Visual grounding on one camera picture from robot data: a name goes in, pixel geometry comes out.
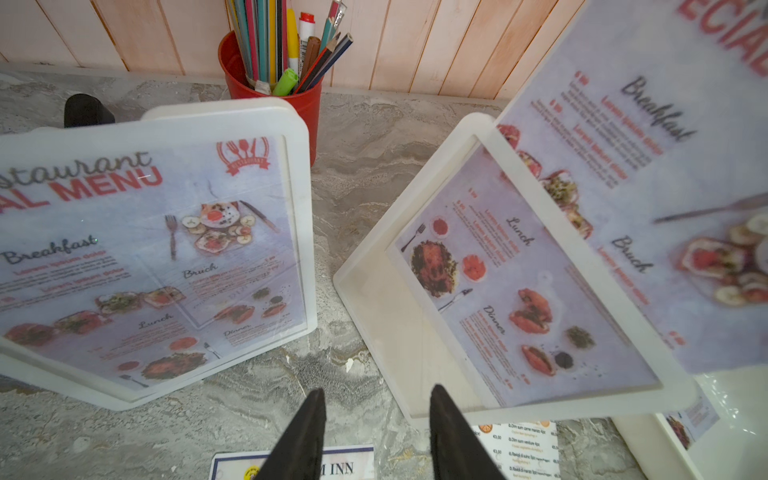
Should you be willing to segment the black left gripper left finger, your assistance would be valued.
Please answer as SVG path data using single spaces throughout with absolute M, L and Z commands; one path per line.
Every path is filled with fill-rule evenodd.
M 326 419 L 324 390 L 312 390 L 260 467 L 255 479 L 319 479 Z

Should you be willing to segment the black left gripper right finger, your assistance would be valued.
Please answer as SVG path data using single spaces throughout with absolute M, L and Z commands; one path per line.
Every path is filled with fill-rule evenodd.
M 505 479 L 447 390 L 439 384 L 430 395 L 429 428 L 435 479 Z

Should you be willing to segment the dim sum inn menu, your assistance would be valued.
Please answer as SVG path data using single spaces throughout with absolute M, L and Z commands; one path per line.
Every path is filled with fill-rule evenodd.
M 472 430 L 506 479 L 560 479 L 554 422 L 486 424 Z
M 212 459 L 210 479 L 255 479 L 269 451 L 218 453 Z M 374 479 L 375 454 L 372 445 L 327 447 L 323 451 L 320 478 Z

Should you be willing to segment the Dim Sum Inn menu front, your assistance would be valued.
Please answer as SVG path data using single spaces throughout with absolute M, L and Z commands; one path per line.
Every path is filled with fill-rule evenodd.
M 472 430 L 506 479 L 560 479 L 554 422 L 486 424 Z

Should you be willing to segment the white menu holder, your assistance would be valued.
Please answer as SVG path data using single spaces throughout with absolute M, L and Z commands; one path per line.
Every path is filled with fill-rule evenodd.
M 309 134 L 303 120 L 287 102 L 267 98 L 164 106 L 148 111 L 134 122 L 67 129 L 45 127 L 3 136 L 1 175 L 10 169 L 62 166 L 76 159 L 114 158 L 139 150 L 268 136 L 280 137 L 285 142 L 303 297 L 311 321 L 306 332 L 290 336 L 271 349 L 226 361 L 182 382 L 135 398 L 63 374 L 55 367 L 39 367 L 19 355 L 5 354 L 1 348 L 2 374 L 103 408 L 128 410 L 298 339 L 312 332 L 317 325 Z
M 457 125 L 334 284 L 418 428 L 438 385 L 473 425 L 659 413 L 696 396 L 486 114 Z

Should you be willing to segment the special menu sheet top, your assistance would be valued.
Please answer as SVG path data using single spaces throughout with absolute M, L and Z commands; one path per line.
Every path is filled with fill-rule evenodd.
M 306 332 L 285 142 L 1 175 L 1 348 L 151 394 Z

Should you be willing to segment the special menu sheet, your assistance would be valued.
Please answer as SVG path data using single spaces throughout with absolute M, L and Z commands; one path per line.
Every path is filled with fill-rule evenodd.
M 285 142 L 1 175 L 1 348 L 151 394 L 306 332 Z
M 767 5 L 589 1 L 390 248 L 486 408 L 646 389 L 604 271 L 692 375 L 767 361 Z
M 689 450 L 720 420 L 715 407 L 702 391 L 686 409 L 666 412 L 663 416 L 685 450 Z

